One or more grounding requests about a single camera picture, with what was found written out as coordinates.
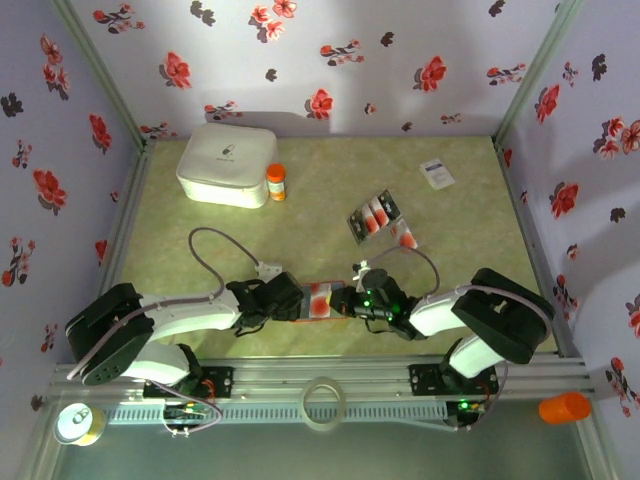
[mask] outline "red and white object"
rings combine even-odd
[[[376,233],[380,230],[380,225],[378,225],[378,221],[376,217],[373,215],[373,212],[369,208],[369,205],[364,205],[360,211],[362,212],[362,218],[364,219],[364,223],[367,226],[367,230],[370,234]]]
[[[331,283],[314,283],[311,285],[311,300],[309,302],[310,318],[329,318],[331,307],[327,299],[331,294]]]
[[[391,236],[395,239],[397,245],[409,248],[418,248],[418,242],[416,242],[416,239],[411,233],[411,230],[409,230],[409,225],[407,225],[404,218],[398,220],[398,223],[391,227]]]
[[[387,212],[384,211],[378,197],[373,197],[369,202],[369,207],[371,207],[371,211],[373,212],[373,216],[376,217],[378,225],[380,227],[386,227],[389,224],[389,216],[387,215]]]

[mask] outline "small bottle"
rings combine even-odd
[[[287,171],[281,163],[273,163],[267,168],[267,185],[269,196],[276,202],[281,202],[287,198],[287,191],[284,187],[284,178]]]

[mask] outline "orange bottle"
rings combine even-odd
[[[287,190],[284,186],[284,179],[287,171],[281,163],[273,163],[267,168],[267,186],[269,196],[276,202],[281,202],[287,198]]]
[[[552,425],[576,422],[591,414],[591,403],[579,392],[567,392],[540,402],[538,413]]]

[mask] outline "table surface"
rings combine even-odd
[[[388,188],[419,248],[438,266],[440,292],[469,283],[492,268],[537,291],[524,241],[489,137],[322,138],[278,140],[287,168],[287,199],[250,210],[194,202],[175,176],[186,141],[158,142],[121,281],[138,292],[173,295],[217,288],[215,278],[189,253],[195,227],[221,229],[260,260],[281,263],[301,283],[351,282],[351,265],[394,245],[381,231],[358,246],[348,215]],[[456,180],[434,190],[418,166],[440,158]],[[225,281],[255,278],[252,262],[224,238],[199,233],[194,245]],[[433,286],[434,275],[417,256],[394,252],[378,266],[409,295]],[[372,335],[357,319],[290,324],[268,322],[256,335],[198,331],[168,341],[189,344],[200,358],[289,355],[441,354],[469,333],[455,329],[427,340]],[[553,337],[539,351],[554,351]]]

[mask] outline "orange cap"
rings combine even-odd
[[[540,402],[538,413],[552,425],[576,422],[591,414],[591,403],[579,392],[567,392]]]
[[[284,165],[281,163],[272,163],[267,168],[267,179],[270,182],[278,183],[284,180],[284,177],[287,175],[287,171],[284,168]]]

